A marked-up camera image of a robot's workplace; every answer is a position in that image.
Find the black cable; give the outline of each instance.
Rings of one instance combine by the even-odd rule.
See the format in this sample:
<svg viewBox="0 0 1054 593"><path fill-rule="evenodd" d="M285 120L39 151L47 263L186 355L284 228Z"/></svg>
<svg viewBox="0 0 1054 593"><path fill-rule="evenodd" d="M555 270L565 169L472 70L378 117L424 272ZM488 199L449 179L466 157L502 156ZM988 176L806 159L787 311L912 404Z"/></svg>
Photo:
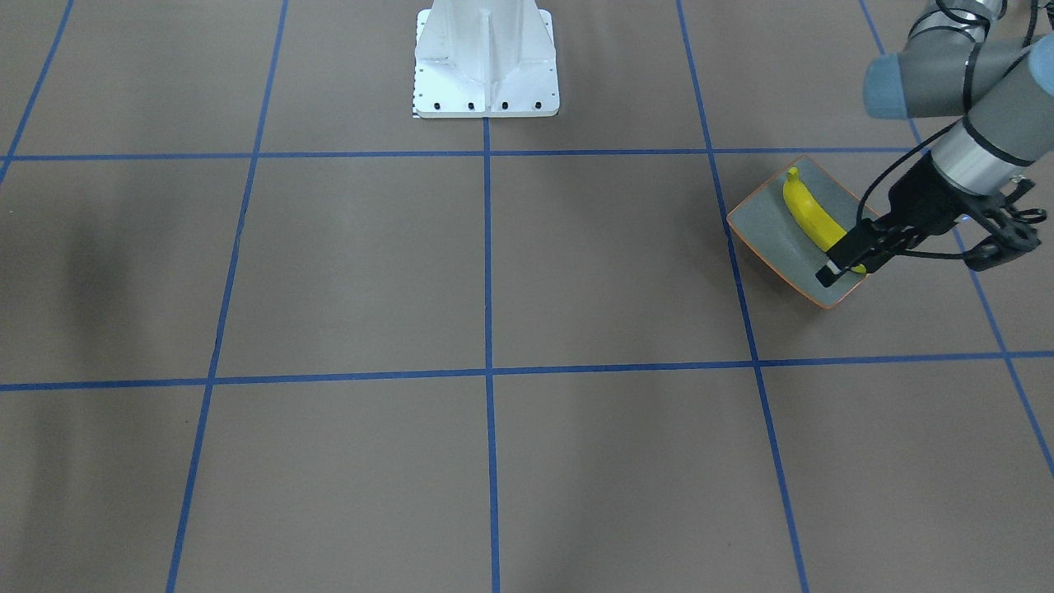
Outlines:
<svg viewBox="0 0 1054 593"><path fill-rule="evenodd" d="M978 20L970 20L962 18L959 15L953 13L952 9L948 7L948 4L944 3L944 0L936 0L936 2L937 2L937 7L940 8L940 12L945 17L950 18L951 20L959 24L968 24L970 26L977 26L978 24L980 24L981 26L984 27L984 37L988 37L988 32L992 28L992 21L977 14L974 14L974 16L977 17Z"/></svg>
<svg viewBox="0 0 1054 593"><path fill-rule="evenodd" d="M915 147L913 147L912 150L910 150L910 151L905 152L903 155L901 155L900 158L898 158L896 161L894 161L893 164L889 165L885 169L885 171L882 171L882 173L879 174L879 176L876 177L874 181L872 181L871 185L867 187L867 191L863 192L863 197L860 198L860 203L857 203L857 221L856 221L856 223L859 224L860 220L863 219L863 206L864 206L864 203L867 202L867 198L871 197L871 194L875 191L875 187L877 187L879 185L879 183L882 182L882 180L884 180L887 176L890 176L890 173L894 172L897 169L897 166L900 166L901 164L904 163L905 160L907 160L909 158L915 156L922 149L924 149L925 146L930 145L934 140L936 140L937 138L939 138L939 137L943 136L944 134L946 134L952 127L955 127L956 123L958 123L958 121L953 121L952 123L949 123L948 125L943 126L939 132L937 132L936 134L930 136L929 138L922 140Z"/></svg>
<svg viewBox="0 0 1054 593"><path fill-rule="evenodd" d="M970 113L974 106L974 75L977 73L977 56L983 46L982 43L974 43L967 58L967 72L962 77L962 113Z"/></svg>
<svg viewBox="0 0 1054 593"><path fill-rule="evenodd" d="M1028 47L1032 44L1032 40L1036 36L1036 24L1039 23L1039 0L1032 0L1029 3L1029 28L1024 33L1024 41L1021 43L1021 48Z"/></svg>
<svg viewBox="0 0 1054 593"><path fill-rule="evenodd" d="M906 249L891 250L894 255L904 255L907 257L921 257L922 259L965 259L965 253L934 253L932 251L909 251Z"/></svg>
<svg viewBox="0 0 1054 593"><path fill-rule="evenodd" d="M1018 64L1020 64L1022 61L1024 61L1024 58L1027 58L1027 57L1029 57L1029 51L1028 50L1021 52L1021 55L1017 56L1017 59L1014 60L1013 62L1011 62L1010 66L1007 68L1007 72L1002 73L1002 77L1007 78L1007 76L1011 72L1013 72L1014 68L1018 66Z"/></svg>
<svg viewBox="0 0 1054 593"><path fill-rule="evenodd" d="M1010 212L1010 217L1015 222L1024 222L1026 224L1038 224L1039 222L1047 221L1047 211L1042 207L1029 207L1028 210L1018 210L1013 205L1008 205L1007 211Z"/></svg>

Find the blue joint cap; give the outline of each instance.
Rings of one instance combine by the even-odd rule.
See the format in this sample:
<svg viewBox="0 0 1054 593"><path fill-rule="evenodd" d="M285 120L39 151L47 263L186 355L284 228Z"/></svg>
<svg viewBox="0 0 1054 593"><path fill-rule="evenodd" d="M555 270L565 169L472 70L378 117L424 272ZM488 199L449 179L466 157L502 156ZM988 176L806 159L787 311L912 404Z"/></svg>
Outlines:
<svg viewBox="0 0 1054 593"><path fill-rule="evenodd" d="M871 62L863 80L863 104L877 119L907 119L900 58L889 54Z"/></svg>
<svg viewBox="0 0 1054 593"><path fill-rule="evenodd" d="M1029 72L1047 94L1054 97L1054 35L1048 35L1032 46Z"/></svg>

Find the white metal stand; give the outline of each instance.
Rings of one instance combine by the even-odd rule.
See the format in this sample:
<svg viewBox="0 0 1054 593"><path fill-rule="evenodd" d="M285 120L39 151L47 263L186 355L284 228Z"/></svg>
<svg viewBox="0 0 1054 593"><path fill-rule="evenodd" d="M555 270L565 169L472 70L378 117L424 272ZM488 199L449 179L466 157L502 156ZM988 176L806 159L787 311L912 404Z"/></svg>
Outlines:
<svg viewBox="0 0 1054 593"><path fill-rule="evenodd" d="M552 16L534 0L435 0L417 15L419 117L545 117L560 111Z"/></svg>

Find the grid line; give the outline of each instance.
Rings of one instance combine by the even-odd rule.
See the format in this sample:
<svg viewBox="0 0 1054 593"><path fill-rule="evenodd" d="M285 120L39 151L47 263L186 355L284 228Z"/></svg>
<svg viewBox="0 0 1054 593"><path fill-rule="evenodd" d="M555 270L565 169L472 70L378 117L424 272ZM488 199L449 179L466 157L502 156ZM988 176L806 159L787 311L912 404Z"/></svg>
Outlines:
<svg viewBox="0 0 1054 593"><path fill-rule="evenodd" d="M212 359L209 363L208 382L204 387L204 394L201 397L201 412L198 417L197 431L194 437L194 449L191 453L190 469L187 473L187 488L183 492L183 501L179 511L179 523L176 528L176 539L172 547L172 562L169 566L169 578L165 586L167 593L174 593L176 579L179 576L179 561L182 557L183 540L187 535L187 521L190 518L191 502L194 498L194 486L197 480L198 462L201 459L201 448L204 442L206 427L209 421L209 409L212 403L212 391L215 386L216 370L219 367L219 355L223 347L223 333L227 329L227 314L231 305L231 293L234 290L234 276L238 266L238 255L241 243L241 232L246 225L246 214L249 211L249 199L253 192L253 181L256 176L256 164L259 161L260 144L264 142L264 126L267 123L267 111L271 101L271 88L274 85L274 75L278 67L278 54L281 50L281 37L286 27L286 15L289 12L289 0L281 0L281 12L278 14L278 25L274 37L274 46L271 51L271 65L268 70L267 84L264 86L264 98L260 101L259 119L256 123L256 138L253 142L253 156L249 162L249 172L246 175L246 189L241 196L241 209L238 212L238 223L234 232L234 244L231 248L231 261L227 271L227 282L223 286L223 299L219 308L219 320L216 323L216 343L213 349Z"/></svg>
<svg viewBox="0 0 1054 593"><path fill-rule="evenodd" d="M798 541L798 529L794 518L794 508L790 505L790 493L787 490L786 476L783 472L783 460L780 456L779 440L776 436L776 426L773 422L772 410L768 407L768 393L765 389L765 378L761 371L758 357L758 345L754 336L754 328L750 323L750 311L746 303L746 293L743 290L743 277L739 271L739 261L736 256L736 243L733 239L731 228L728 225L728 211L725 206L724 193L721 189L721 174L718 171L717 158L710 138L710 129L706 119L706 106L703 103L703 93L699 84L699 73L696 68L696 59L691 51L691 40L688 35L688 25L684 18L684 5L682 0L677 0L678 18L681 21L681 35L684 38L684 51L688 59L688 71L691 74L691 84L696 93L696 104L699 108L699 121L703 129L703 139L709 151L707 158L710 164L710 175L714 178L714 191L717 194L718 209L721 214L721 225L724 229L725 241L728 248L728 261L731 264L733 277L736 280L736 292L739 296L740 313L743 317L743 330L746 333L747 345L750 350L750 361L754 369L754 378L758 387L758 396L761 400L761 411L765 417L765 431L768 435L768 447L772 451L773 466L776 469L776 480L779 483L780 499L783 502L783 515L786 519L787 535L790 538L790 548L794 553L795 568L798 571L798 581L802 593L808 593L808 576L805 573L805 561L801 554L801 545Z"/></svg>
<svg viewBox="0 0 1054 593"><path fill-rule="evenodd" d="M867 19L867 24L872 29L872 34L875 36L875 43L878 45L878 52L880 55L885 55L885 47L882 45L881 36L878 33L878 28L875 26L875 21L871 17L871 11L867 9L866 0L859 0L860 8L863 11L864 17ZM915 124L913 118L907 119L909 125L912 129L912 135L915 137L916 142L922 141L922 136L919 134L918 126ZM965 250L965 244L962 241L962 234L959 229L953 228L952 234L955 236L956 244L960 251ZM1002 332L999 330L999 323L995 319L995 314L992 312L992 307L989 303L988 295L984 293L984 286L981 284L980 277L977 272L967 268L970 273L970 279L974 284L974 290L977 292L977 298L980 300L981 309L984 311L984 317L988 319L989 327L992 330L992 335L995 337L996 343L999 345L999 353L1001 355L1003 362L1007 365L1007 372L1010 374L1011 381L1014 383L1014 390L1017 392L1017 397L1021 402L1021 408L1024 409L1024 415L1029 420L1029 424L1032 428L1032 433L1036 438L1036 443L1039 446L1039 452L1042 454L1043 461L1047 463L1047 471L1050 473L1051 477L1054 478L1054 456L1051 455L1050 447L1047 444L1047 439L1043 437L1042 429L1039 427L1039 422L1036 419L1035 412L1032 410L1032 403L1029 401L1029 396L1024 392L1024 387L1021 384L1021 380L1017 375L1017 369L1014 367L1013 357L1011 357L1007 351L1007 344L1002 339Z"/></svg>
<svg viewBox="0 0 1054 593"><path fill-rule="evenodd" d="M1002 353L950 353L936 355L759 359L761 368L850 367L859 364L917 364L1002 360L1006 357L1020 360L1054 359L1054 351L1021 351ZM717 371L723 369L752 369L753 360L699 361L668 363L628 363L565 367L495 367L489 371L494 377L522 375L572 375L606 373L650 373L663 371ZM84 390L129 390L142 388L203 388L209 386L262 386L282 383L319 383L341 381L391 381L413 379L444 379L454 377L486 377L486 369L442 369L431 371L382 371L357 373L325 373L309 375L247 375L231 377L190 377L173 379L126 379L103 381L54 381L30 383L0 383L0 393L60 392Z"/></svg>
<svg viewBox="0 0 1054 593"><path fill-rule="evenodd" d="M4 177L7 176L7 169L11 166L12 160L15 156L15 151L18 150L18 143L22 141L22 134L25 132L25 126L30 122L30 115L33 114L33 106L37 103L37 97L40 96L40 88L44 85L44 78L47 77L47 72L52 67L52 61L55 60L55 54L59 51L59 43L62 41L62 35L65 33L66 24L70 22L70 13L73 12L73 0L66 0L65 9L62 11L62 18L59 20L58 29L55 32L55 39L52 40L52 46L47 50L47 57L44 58L44 65L40 68L40 75L37 77L37 83L33 85L33 92L30 93L30 99L25 103L25 110L22 111L22 117L18 120L18 127L15 129L15 136L11 140L11 145L7 147L7 157L4 158L3 163L0 164L0 184L3 183Z"/></svg>
<svg viewBox="0 0 1054 593"><path fill-rule="evenodd" d="M492 157L509 156L613 156L613 155L671 155L671 154L867 154L904 153L911 146L743 146L710 149L560 149L560 150L492 150ZM481 150L392 150L392 151L289 151L289 152L187 152L187 153L89 153L89 154L13 154L4 162L39 161L93 161L93 160L208 160L257 158L433 158L481 157Z"/></svg>
<svg viewBox="0 0 1054 593"><path fill-rule="evenodd" d="M490 119L483 118L484 376L487 383L487 474L490 480L490 588L502 590L497 499L497 432L494 414L493 242L491 241Z"/></svg>

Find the yellow banana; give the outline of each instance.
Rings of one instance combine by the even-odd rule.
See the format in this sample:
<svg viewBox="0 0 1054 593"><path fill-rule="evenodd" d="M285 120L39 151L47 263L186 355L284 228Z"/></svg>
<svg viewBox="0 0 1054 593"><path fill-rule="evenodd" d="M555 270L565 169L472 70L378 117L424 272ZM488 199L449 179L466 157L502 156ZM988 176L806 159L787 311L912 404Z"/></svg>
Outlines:
<svg viewBox="0 0 1054 593"><path fill-rule="evenodd" d="M808 238L813 239L821 251L831 249L845 236L845 229L816 201L813 192L808 191L798 176L797 166L787 170L787 180L783 182L783 201L786 202L787 209L790 210L801 230L805 231ZM863 265L854 265L853 271L867 273Z"/></svg>

